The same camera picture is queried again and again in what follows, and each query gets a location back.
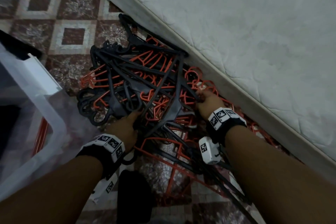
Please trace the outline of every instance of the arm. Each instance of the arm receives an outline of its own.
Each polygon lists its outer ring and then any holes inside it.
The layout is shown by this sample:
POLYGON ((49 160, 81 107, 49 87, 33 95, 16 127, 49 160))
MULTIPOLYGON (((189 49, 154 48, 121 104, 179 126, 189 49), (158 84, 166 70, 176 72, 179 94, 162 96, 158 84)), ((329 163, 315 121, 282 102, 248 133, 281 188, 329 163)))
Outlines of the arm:
MULTIPOLYGON (((216 95, 199 94, 204 119, 224 107, 216 95)), ((225 146, 237 180, 267 223, 336 223, 335 185, 243 126, 227 132, 225 146)))
MULTIPOLYGON (((124 142, 126 152, 137 140, 132 125, 138 115, 133 112, 106 129, 124 142)), ((102 174, 98 159, 78 156, 0 202, 0 223, 75 223, 102 174)))

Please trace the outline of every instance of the white plastic container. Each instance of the white plastic container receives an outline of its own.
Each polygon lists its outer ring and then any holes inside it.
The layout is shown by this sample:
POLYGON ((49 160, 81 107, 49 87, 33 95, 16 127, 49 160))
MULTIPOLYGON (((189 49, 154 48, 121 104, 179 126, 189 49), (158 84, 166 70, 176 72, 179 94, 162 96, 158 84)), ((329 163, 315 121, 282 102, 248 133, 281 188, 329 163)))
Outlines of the white plastic container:
POLYGON ((0 63, 8 72, 7 77, 0 79, 0 105, 17 104, 23 113, 0 160, 2 172, 8 173, 0 179, 1 201, 69 161, 99 132, 78 113, 76 100, 62 90, 34 56, 20 60, 0 44, 0 63), (43 149, 31 157, 32 138, 36 138, 41 117, 46 119, 52 133, 43 149))

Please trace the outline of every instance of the white fabric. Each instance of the white fabric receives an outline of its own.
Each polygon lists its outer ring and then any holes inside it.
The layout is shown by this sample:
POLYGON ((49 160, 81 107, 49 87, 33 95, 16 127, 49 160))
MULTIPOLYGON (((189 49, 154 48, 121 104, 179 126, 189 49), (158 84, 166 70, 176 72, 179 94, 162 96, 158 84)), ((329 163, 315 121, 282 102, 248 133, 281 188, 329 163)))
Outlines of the white fabric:
POLYGON ((139 0, 336 160, 335 0, 139 0))

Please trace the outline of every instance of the white mattress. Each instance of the white mattress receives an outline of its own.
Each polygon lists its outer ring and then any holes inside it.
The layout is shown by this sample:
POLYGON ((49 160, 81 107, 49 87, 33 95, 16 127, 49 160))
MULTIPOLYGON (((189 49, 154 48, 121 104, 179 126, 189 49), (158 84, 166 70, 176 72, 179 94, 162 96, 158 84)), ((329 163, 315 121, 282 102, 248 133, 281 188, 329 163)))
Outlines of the white mattress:
POLYGON ((225 97, 335 180, 336 0, 111 1, 191 52, 225 97))

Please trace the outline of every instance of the person's left hand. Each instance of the person's left hand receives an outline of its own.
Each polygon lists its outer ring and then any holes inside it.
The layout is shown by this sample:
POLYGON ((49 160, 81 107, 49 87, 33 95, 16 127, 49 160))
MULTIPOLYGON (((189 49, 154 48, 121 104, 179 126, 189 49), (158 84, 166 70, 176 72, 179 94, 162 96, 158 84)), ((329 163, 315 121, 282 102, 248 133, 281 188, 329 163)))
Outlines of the person's left hand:
POLYGON ((141 112, 132 112, 106 127, 105 133, 115 135, 124 142, 126 153, 132 149, 137 141, 138 131, 133 129, 133 123, 140 114, 141 112))

